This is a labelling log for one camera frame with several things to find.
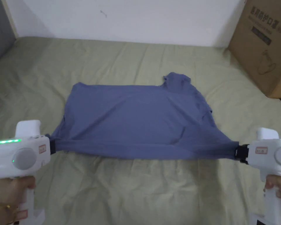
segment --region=green indicator light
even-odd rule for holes
[[[0,144],[6,144],[6,143],[12,143],[12,142],[20,142],[21,139],[15,139],[15,140],[7,140],[7,141],[0,141]]]

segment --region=bed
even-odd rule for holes
[[[40,37],[19,38],[0,59],[0,138],[38,119],[60,123],[77,82],[161,85],[191,78],[215,122],[242,144],[258,127],[281,136],[281,102],[269,99],[225,49]],[[53,224],[247,224],[263,211],[258,170],[232,160],[121,160],[59,152],[37,173],[36,207]]]

